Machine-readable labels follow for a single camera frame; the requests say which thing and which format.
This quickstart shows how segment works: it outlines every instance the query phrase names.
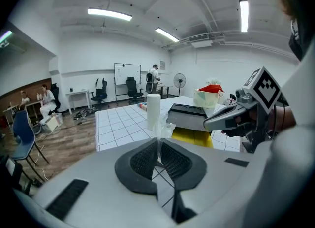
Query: paper towel roll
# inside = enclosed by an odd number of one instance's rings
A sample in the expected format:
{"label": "paper towel roll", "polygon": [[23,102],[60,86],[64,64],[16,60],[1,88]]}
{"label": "paper towel roll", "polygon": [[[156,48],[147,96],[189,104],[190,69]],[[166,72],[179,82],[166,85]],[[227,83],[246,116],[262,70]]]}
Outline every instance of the paper towel roll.
{"label": "paper towel roll", "polygon": [[161,95],[148,94],[147,95],[147,121],[148,130],[152,131],[153,125],[159,119],[161,109]]}

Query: picture on wall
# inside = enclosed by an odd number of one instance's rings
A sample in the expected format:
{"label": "picture on wall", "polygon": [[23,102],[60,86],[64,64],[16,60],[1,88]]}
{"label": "picture on wall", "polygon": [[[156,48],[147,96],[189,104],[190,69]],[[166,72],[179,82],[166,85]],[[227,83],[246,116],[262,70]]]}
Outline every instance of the picture on wall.
{"label": "picture on wall", "polygon": [[160,61],[160,70],[165,70],[165,61]]}

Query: ceiling light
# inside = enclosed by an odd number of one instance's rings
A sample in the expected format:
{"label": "ceiling light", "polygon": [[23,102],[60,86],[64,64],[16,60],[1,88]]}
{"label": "ceiling light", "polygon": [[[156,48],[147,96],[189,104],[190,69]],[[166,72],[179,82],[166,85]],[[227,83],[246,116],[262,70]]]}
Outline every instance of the ceiling light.
{"label": "ceiling light", "polygon": [[0,43],[2,43],[4,40],[6,40],[10,35],[12,35],[12,32],[9,30],[3,34],[3,36],[0,37]]}
{"label": "ceiling light", "polygon": [[164,30],[157,28],[156,32],[166,36],[167,38],[171,39],[172,41],[178,42],[179,40],[176,39],[174,36],[170,35],[168,32],[165,32]]}
{"label": "ceiling light", "polygon": [[241,18],[242,18],[242,28],[241,32],[248,31],[248,17],[249,17],[249,4],[247,0],[240,0],[241,6]]}
{"label": "ceiling light", "polygon": [[89,8],[88,14],[96,14],[96,15],[103,15],[103,16],[110,16],[119,19],[123,19],[126,21],[130,21],[132,19],[131,15],[127,15],[124,13],[118,13],[114,11],[104,10],[104,9],[97,9],[97,8]]}

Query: black tray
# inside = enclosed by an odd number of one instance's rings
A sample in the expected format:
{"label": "black tray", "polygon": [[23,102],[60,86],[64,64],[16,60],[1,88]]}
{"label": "black tray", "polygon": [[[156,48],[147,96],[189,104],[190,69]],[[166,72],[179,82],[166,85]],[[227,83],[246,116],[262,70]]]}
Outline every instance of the black tray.
{"label": "black tray", "polygon": [[166,122],[173,123],[179,128],[208,132],[203,126],[206,118],[207,115],[201,107],[173,104],[168,111]]}

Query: person in white clothing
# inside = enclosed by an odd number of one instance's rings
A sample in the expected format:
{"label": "person in white clothing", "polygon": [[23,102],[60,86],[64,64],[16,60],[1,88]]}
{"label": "person in white clothing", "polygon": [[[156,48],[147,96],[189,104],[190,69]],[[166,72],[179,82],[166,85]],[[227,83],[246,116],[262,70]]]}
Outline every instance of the person in white clothing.
{"label": "person in white clothing", "polygon": [[26,95],[26,92],[22,91],[21,95],[22,95],[21,105],[26,104],[30,101],[30,98]]}
{"label": "person in white clothing", "polygon": [[153,67],[149,70],[149,73],[152,74],[152,92],[157,92],[157,84],[161,79],[158,77],[158,65],[153,65]]}
{"label": "person in white clothing", "polygon": [[44,92],[43,96],[43,106],[40,108],[40,113],[45,118],[48,116],[50,111],[53,111],[56,109],[56,103],[55,103],[55,97],[54,94],[47,89],[47,85],[43,84],[41,86]]}

